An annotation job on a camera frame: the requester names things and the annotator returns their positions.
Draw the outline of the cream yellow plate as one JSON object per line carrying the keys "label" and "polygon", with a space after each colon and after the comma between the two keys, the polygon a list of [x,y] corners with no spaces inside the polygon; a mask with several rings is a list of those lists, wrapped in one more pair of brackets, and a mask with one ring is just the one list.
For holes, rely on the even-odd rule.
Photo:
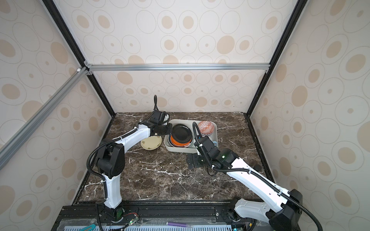
{"label": "cream yellow plate", "polygon": [[155,150],[160,147],[162,144],[162,137],[160,136],[151,136],[146,139],[143,139],[141,142],[141,147],[145,150]]}

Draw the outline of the black plate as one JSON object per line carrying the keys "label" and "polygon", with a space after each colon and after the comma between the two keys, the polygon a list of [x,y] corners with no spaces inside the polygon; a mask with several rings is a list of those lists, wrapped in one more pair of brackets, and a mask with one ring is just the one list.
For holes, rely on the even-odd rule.
{"label": "black plate", "polygon": [[192,132],[190,128],[184,124],[176,124],[172,128],[171,135],[176,141],[188,142],[193,139]]}

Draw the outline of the purple bowl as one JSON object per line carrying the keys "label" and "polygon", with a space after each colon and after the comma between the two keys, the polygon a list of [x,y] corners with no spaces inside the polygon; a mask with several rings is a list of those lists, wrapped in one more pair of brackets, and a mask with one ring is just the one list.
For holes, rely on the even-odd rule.
{"label": "purple bowl", "polygon": [[201,121],[198,128],[202,135],[211,135],[215,130],[215,126],[211,121]]}

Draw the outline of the orange plate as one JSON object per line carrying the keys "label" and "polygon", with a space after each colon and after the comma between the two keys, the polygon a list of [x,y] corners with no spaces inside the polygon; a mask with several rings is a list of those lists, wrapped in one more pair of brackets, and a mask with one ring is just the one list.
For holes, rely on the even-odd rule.
{"label": "orange plate", "polygon": [[179,142],[176,141],[171,135],[169,136],[168,140],[171,146],[180,148],[188,148],[193,142],[192,140],[189,140],[188,142]]}

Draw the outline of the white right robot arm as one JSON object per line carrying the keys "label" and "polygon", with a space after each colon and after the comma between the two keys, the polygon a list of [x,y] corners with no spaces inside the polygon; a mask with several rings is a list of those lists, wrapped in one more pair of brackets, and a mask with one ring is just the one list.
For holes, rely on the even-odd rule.
{"label": "white right robot arm", "polygon": [[214,147],[206,152],[204,147],[198,147],[196,154],[201,163],[239,181],[262,199],[262,202],[238,199],[232,204],[232,211],[238,217],[269,223],[275,231],[296,231],[301,214],[305,213],[319,231],[323,229],[319,220],[303,206],[303,196],[299,191],[289,191],[273,183],[230,149],[219,151]]}

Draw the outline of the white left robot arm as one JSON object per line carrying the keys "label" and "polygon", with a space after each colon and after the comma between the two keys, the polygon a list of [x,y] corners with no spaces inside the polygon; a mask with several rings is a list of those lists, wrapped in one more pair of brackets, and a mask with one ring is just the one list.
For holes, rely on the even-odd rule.
{"label": "white left robot arm", "polygon": [[122,202],[120,175],[125,168],[125,154],[137,143],[152,136],[169,135],[172,124],[138,124],[131,131],[113,139],[105,139],[92,151],[86,163],[90,174],[101,178],[104,188],[104,205],[117,209]]}

